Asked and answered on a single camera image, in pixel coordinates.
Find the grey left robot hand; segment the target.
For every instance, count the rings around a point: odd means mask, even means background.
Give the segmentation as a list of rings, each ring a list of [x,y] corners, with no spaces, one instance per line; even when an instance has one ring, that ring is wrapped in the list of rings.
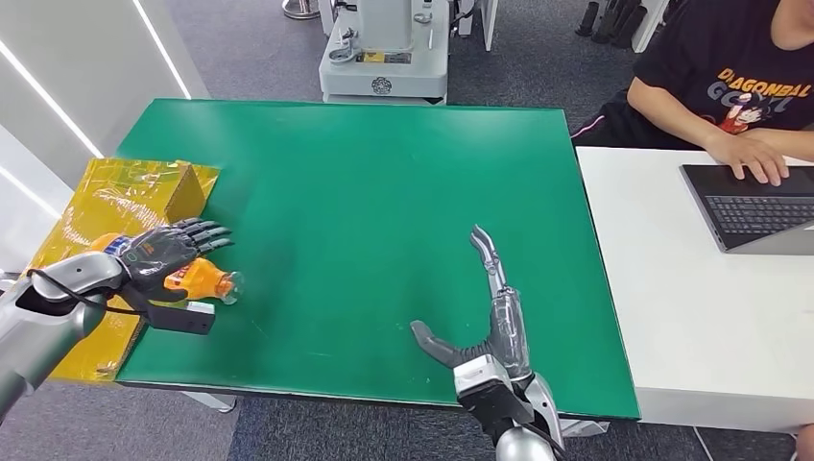
[[[196,258],[230,246],[231,230],[199,217],[147,230],[125,245],[118,255],[127,272],[121,297],[134,309],[151,302],[176,303],[187,298],[182,288],[167,288],[164,281]]]

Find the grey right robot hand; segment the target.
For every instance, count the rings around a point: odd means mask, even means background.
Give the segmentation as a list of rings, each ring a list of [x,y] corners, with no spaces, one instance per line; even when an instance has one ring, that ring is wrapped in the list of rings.
[[[448,369],[454,369],[479,356],[490,355],[517,381],[532,374],[530,354],[519,293],[506,280],[502,259],[491,236],[475,225],[469,235],[478,252],[488,280],[491,310],[490,332],[474,346],[458,348],[436,336],[422,321],[410,324],[419,347]]]

